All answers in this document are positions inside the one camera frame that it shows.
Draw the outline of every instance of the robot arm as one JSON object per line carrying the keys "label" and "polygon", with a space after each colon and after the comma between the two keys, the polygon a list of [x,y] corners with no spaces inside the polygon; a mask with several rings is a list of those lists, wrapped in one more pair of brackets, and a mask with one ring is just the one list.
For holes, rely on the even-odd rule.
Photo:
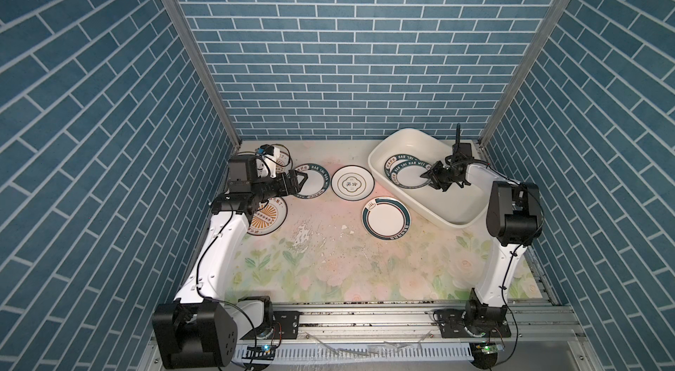
{"label": "robot arm", "polygon": [[211,222],[197,263],[173,302],[158,305],[153,315],[165,368],[225,366],[237,340],[266,322],[271,325],[268,298],[245,299],[237,308],[223,306],[219,299],[226,292],[235,251],[261,203],[297,194],[307,180],[306,173],[294,170],[276,173],[278,157],[278,148],[262,146],[254,155],[230,159],[229,191],[211,203]]}
{"label": "robot arm", "polygon": [[506,178],[488,169],[487,162],[473,158],[470,147],[460,143],[459,125],[452,155],[445,158],[445,164],[436,162],[422,177],[429,178],[429,185],[436,190],[447,191],[456,183],[459,188],[476,185],[490,194],[485,226],[493,239],[483,275],[471,290],[465,311],[440,310],[437,314],[445,316],[447,330],[459,330],[467,337],[491,328],[509,337],[510,330],[504,325],[508,288],[527,247],[541,234],[544,216],[539,188]]}

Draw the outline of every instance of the plate with orange pattern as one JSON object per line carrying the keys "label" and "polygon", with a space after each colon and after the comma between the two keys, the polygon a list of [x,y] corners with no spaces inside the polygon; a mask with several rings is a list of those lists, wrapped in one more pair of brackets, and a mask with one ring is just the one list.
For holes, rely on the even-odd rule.
{"label": "plate with orange pattern", "polygon": [[269,203],[253,215],[249,226],[249,234],[261,236],[279,229],[288,215],[286,201],[280,197],[269,199]]}

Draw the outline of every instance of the metal base plate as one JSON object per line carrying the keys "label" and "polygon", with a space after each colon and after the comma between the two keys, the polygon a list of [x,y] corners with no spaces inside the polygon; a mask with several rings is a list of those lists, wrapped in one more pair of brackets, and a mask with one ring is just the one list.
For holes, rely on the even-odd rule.
{"label": "metal base plate", "polygon": [[511,337],[511,330],[509,329],[508,324],[501,323],[495,325],[492,320],[481,320],[479,318],[475,321],[474,329],[467,329],[467,326],[464,324],[464,319],[462,318],[463,316],[464,310],[447,308],[434,311],[434,319],[441,330],[441,337],[444,339],[460,339],[463,337],[474,337],[474,334],[487,333],[488,331],[491,332],[491,337],[497,340],[500,337]]}

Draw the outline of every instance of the ceramic plate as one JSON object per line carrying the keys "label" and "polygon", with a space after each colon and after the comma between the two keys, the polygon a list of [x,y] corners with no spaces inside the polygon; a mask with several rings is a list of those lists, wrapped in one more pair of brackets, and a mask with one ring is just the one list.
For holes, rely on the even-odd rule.
{"label": "ceramic plate", "polygon": [[408,209],[396,198],[373,198],[363,208],[361,219],[366,230],[381,240],[397,240],[410,228]]}
{"label": "ceramic plate", "polygon": [[371,195],[375,180],[370,172],[360,166],[345,166],[333,173],[331,187],[343,200],[358,201]]}
{"label": "ceramic plate", "polygon": [[431,169],[431,164],[425,161],[404,161],[392,167],[391,181],[399,188],[422,188],[431,182],[420,175]]}
{"label": "ceramic plate", "polygon": [[384,174],[387,176],[387,179],[388,180],[392,179],[392,168],[394,166],[397,166],[397,165],[403,163],[404,161],[409,161],[409,160],[416,161],[416,160],[419,160],[419,159],[417,157],[411,156],[411,155],[394,155],[394,156],[389,157],[387,159],[387,162],[384,164]]}
{"label": "ceramic plate", "polygon": [[280,197],[270,198],[268,205],[253,215],[249,226],[249,234],[260,236],[272,233],[279,229],[287,215],[286,201],[283,201],[283,198]]}
{"label": "ceramic plate", "polygon": [[302,191],[299,194],[294,194],[298,198],[316,198],[326,192],[331,184],[331,176],[328,171],[318,164],[301,164],[295,170],[307,174],[307,181],[302,186]]}

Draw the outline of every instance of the brick wallpaper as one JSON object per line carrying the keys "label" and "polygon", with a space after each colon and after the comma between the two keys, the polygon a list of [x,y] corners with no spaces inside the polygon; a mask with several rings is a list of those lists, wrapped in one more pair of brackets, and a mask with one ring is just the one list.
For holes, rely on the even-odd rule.
{"label": "brick wallpaper", "polygon": [[0,370],[127,370],[231,149],[159,0],[0,0]]}
{"label": "brick wallpaper", "polygon": [[673,370],[675,0],[572,0],[489,144],[605,369]]}
{"label": "brick wallpaper", "polygon": [[244,138],[477,138],[551,0],[180,0]]}

